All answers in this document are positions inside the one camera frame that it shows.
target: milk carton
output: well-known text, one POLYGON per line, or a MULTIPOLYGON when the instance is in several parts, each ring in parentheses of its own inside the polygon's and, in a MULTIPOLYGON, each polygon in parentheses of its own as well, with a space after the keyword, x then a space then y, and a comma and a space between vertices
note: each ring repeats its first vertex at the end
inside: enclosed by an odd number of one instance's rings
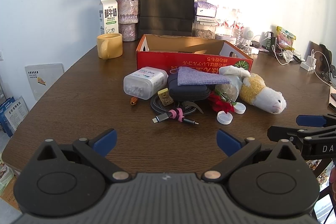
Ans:
POLYGON ((100 0, 99 21, 100 34, 119 33, 118 3, 116 0, 100 0))

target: plush toy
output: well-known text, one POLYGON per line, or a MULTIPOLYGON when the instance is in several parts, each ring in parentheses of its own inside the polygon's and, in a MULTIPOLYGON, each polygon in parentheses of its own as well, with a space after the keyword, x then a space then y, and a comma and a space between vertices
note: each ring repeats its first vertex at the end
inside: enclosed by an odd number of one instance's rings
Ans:
POLYGON ((263 78, 255 73, 243 79, 239 96, 250 105, 273 114, 280 114, 286 107, 286 101, 281 92, 266 87, 263 78))

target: yellow fuzzy fabric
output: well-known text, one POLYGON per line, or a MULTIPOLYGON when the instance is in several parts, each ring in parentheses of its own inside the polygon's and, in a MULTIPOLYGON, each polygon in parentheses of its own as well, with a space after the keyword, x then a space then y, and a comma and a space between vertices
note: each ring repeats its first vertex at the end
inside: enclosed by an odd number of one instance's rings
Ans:
POLYGON ((251 77, 246 77, 243 81, 243 85, 241 87, 241 90, 239 92, 240 98, 249 103, 250 105, 254 101, 255 97, 262 91, 263 88, 265 88, 265 82, 263 78, 261 78, 259 75, 255 73, 251 73, 251 77), (247 86, 245 84, 248 81, 250 83, 250 86, 247 86))

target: flower vase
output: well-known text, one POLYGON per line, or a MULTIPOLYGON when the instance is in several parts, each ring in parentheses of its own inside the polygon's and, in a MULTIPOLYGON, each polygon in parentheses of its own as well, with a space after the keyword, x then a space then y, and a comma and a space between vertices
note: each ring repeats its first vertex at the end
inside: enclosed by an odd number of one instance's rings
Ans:
POLYGON ((116 0, 118 2, 119 32, 123 41, 138 39, 137 23, 140 18, 140 0, 116 0))

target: paper bag handle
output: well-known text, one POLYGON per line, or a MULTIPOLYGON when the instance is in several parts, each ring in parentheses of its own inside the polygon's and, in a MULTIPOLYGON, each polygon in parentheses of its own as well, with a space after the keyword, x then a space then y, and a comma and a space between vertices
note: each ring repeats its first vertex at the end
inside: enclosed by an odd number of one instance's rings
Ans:
POLYGON ((109 45, 109 41, 104 40, 103 43, 100 46, 100 55, 101 55, 102 59, 108 59, 109 58, 109 54, 107 52, 108 45, 109 45))

